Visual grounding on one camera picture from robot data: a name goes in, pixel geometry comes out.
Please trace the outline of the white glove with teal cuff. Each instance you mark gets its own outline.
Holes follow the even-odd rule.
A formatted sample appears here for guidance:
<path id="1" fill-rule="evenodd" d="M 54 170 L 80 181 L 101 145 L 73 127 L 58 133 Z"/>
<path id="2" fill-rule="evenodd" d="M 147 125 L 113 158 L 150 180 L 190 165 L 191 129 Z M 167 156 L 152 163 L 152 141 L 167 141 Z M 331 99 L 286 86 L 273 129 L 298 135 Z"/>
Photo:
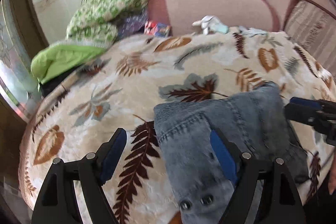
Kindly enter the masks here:
<path id="1" fill-rule="evenodd" d="M 199 27 L 204 35 L 216 32 L 227 34 L 229 31 L 229 27 L 213 15 L 204 16 L 201 20 L 193 22 L 192 26 Z"/>

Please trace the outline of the blue denim jeans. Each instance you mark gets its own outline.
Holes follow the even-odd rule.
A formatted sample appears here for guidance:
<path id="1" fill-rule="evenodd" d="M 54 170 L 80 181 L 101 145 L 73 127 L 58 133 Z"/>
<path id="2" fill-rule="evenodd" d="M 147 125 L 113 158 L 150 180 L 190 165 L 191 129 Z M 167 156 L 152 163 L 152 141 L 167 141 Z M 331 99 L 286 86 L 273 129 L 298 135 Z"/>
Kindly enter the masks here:
<path id="1" fill-rule="evenodd" d="M 276 83 L 224 100 L 155 106 L 154 129 L 183 223 L 217 223 L 239 177 L 239 157 L 283 159 L 292 178 L 308 177 L 307 154 L 284 117 Z"/>

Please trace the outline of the striped floral cushion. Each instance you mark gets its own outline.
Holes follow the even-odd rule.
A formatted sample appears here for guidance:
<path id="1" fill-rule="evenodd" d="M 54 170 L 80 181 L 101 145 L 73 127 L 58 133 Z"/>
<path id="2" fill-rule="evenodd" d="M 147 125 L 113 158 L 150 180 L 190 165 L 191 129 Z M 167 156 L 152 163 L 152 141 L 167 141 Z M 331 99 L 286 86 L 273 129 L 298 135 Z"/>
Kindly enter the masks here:
<path id="1" fill-rule="evenodd" d="M 301 0 L 291 11 L 284 31 L 335 76 L 335 19 Z"/>

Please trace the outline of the pink sofa backrest cushion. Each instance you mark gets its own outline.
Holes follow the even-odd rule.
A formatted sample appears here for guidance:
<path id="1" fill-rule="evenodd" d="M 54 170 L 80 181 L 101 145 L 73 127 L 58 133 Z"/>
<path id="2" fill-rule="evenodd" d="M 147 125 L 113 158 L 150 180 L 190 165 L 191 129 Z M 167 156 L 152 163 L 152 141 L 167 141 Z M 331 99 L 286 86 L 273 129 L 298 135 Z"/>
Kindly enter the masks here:
<path id="1" fill-rule="evenodd" d="M 216 16 L 229 27 L 278 31 L 280 22 L 266 0 L 148 0 L 149 20 L 171 26 L 175 36 L 196 31 L 192 23 Z"/>

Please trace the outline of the purple plastic bag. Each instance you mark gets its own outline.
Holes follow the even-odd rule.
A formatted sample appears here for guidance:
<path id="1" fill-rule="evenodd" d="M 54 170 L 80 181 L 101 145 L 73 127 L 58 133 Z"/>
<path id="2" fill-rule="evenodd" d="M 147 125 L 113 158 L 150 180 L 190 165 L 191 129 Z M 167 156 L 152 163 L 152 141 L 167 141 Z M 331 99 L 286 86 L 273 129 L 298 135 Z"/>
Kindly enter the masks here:
<path id="1" fill-rule="evenodd" d="M 121 40 L 139 32 L 143 33 L 147 20 L 148 14 L 146 10 L 143 10 L 140 14 L 134 14 L 120 19 L 116 24 L 118 32 L 117 39 Z"/>

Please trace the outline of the red blue small box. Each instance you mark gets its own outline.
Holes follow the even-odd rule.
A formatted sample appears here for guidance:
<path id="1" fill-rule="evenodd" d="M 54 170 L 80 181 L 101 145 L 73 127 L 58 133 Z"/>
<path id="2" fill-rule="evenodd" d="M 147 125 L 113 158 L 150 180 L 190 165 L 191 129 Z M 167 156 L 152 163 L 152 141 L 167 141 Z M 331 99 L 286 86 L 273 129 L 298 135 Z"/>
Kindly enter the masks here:
<path id="1" fill-rule="evenodd" d="M 153 35 L 160 38 L 166 38 L 169 36 L 171 26 L 156 21 L 148 20 L 145 23 L 144 34 Z"/>

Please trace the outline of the green patterned quilt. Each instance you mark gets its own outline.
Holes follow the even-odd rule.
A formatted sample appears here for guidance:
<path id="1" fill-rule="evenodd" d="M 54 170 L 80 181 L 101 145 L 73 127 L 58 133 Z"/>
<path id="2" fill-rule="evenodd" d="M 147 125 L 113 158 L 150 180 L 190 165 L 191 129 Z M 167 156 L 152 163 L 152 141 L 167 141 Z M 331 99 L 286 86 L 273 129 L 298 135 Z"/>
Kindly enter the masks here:
<path id="1" fill-rule="evenodd" d="M 82 0 L 66 36 L 40 51 L 31 61 L 31 73 L 40 84 L 104 53 L 117 40 L 116 21 L 142 12 L 148 0 Z"/>

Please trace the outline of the stained glass door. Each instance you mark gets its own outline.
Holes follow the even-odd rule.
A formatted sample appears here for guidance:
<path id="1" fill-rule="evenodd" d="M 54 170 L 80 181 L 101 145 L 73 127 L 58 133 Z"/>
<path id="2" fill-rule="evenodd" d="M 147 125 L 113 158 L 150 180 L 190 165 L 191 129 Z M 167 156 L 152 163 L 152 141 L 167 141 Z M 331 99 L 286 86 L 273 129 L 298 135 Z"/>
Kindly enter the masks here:
<path id="1" fill-rule="evenodd" d="M 1 96 L 24 120 L 36 110 L 41 94 L 14 24 L 9 0 L 1 0 Z"/>

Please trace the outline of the leaf patterned beige blanket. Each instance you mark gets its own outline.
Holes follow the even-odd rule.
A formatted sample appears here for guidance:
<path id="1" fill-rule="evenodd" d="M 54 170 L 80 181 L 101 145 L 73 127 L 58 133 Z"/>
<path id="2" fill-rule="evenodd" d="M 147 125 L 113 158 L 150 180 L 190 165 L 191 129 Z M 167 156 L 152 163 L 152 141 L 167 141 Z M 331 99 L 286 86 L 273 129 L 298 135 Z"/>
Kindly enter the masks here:
<path id="1" fill-rule="evenodd" d="M 266 81 L 292 97 L 335 100 L 335 82 L 284 32 L 123 39 L 72 73 L 46 99 L 21 143 L 19 183 L 34 207 L 54 158 L 82 159 L 117 128 L 127 144 L 112 180 L 103 187 L 121 223 L 174 223 L 177 203 L 154 144 L 154 107 L 249 92 Z"/>

